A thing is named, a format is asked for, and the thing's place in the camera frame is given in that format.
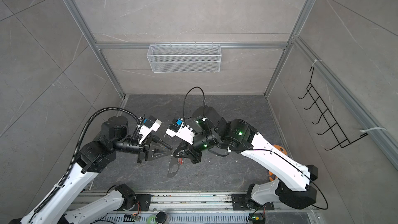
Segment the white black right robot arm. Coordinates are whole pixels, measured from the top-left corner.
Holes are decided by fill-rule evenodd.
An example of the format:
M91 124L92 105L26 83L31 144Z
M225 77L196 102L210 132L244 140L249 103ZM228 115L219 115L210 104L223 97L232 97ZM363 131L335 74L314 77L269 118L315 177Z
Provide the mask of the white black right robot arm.
M295 209L304 209L316 203L317 167L299 164L270 144L246 121L226 121L207 105L198 108L192 119L198 131L186 125L184 118L174 119L169 125L166 134L182 140L173 157L186 158L196 164L201 162L203 151L217 147L252 159L275 176L268 183L251 184L243 200L244 207L257 209L279 201Z

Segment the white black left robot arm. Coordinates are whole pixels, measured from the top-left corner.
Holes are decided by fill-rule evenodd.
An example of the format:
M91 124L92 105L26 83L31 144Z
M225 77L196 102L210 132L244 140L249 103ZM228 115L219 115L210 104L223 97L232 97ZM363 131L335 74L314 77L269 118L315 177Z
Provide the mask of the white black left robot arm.
M86 185L116 160L118 152L137 155L137 161L142 162L167 156L172 151L170 145L155 136L162 122L153 116L139 119L133 135L129 134L126 117L111 117L102 123L94 140L83 146L81 143L92 121L89 119L85 125L71 163L60 181L35 209L23 218L11 220L12 224L90 224L118 209L141 209L135 192L121 184L99 200L75 211L68 210Z

